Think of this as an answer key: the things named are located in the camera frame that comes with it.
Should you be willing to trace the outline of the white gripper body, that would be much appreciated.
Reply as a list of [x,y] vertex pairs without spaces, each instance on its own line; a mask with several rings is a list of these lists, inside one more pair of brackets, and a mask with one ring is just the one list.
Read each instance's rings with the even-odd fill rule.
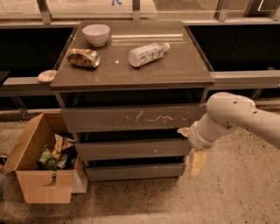
[[206,140],[200,133],[199,133],[199,122],[195,122],[189,129],[187,134],[187,139],[189,144],[193,149],[196,151],[203,151],[211,149],[214,145],[213,142]]

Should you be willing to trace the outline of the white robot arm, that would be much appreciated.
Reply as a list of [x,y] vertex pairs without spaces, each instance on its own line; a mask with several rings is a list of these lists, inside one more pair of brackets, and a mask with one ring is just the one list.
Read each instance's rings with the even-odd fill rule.
[[192,152],[189,157],[190,175],[200,174],[207,160],[206,150],[214,142],[242,128],[260,137],[265,142],[280,148],[280,115],[256,107],[248,97],[219,92],[213,94],[205,104],[206,113],[190,127],[177,132],[186,137]]

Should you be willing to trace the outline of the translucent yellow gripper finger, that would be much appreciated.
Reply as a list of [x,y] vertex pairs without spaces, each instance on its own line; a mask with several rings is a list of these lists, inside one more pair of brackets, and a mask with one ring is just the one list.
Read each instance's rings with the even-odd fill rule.
[[179,128],[177,129],[177,132],[182,135],[183,137],[188,137],[188,133],[189,133],[189,128],[188,127],[183,127],[183,128]]
[[207,153],[200,151],[192,151],[189,157],[190,175],[196,177],[200,174],[205,162],[207,161]]

